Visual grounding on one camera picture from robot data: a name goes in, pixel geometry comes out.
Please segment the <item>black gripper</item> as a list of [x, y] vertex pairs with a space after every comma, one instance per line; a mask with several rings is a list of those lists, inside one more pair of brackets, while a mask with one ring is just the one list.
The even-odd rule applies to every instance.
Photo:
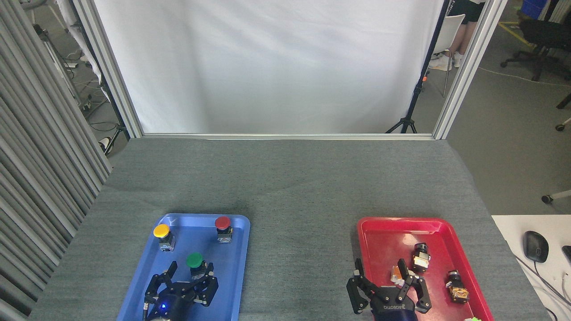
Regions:
[[[362, 261], [355, 260], [353, 276], [347, 283], [349, 300], [355, 314], [359, 315], [369, 307], [375, 321], [417, 321], [415, 311], [430, 311], [432, 304], [425, 279], [411, 272], [403, 259], [398, 260], [397, 267], [404, 280], [401, 289], [379, 287], [364, 276]], [[416, 291], [416, 304], [406, 296], [410, 287]]]
[[[146, 313], [147, 321], [187, 321], [194, 303], [204, 307], [211, 304], [219, 287], [214, 265], [208, 263], [203, 272], [192, 277], [193, 282], [173, 283], [177, 267], [177, 262], [172, 261], [165, 272], [152, 276], [144, 297], [144, 303], [152, 305]], [[158, 293], [162, 284], [167, 288]]]

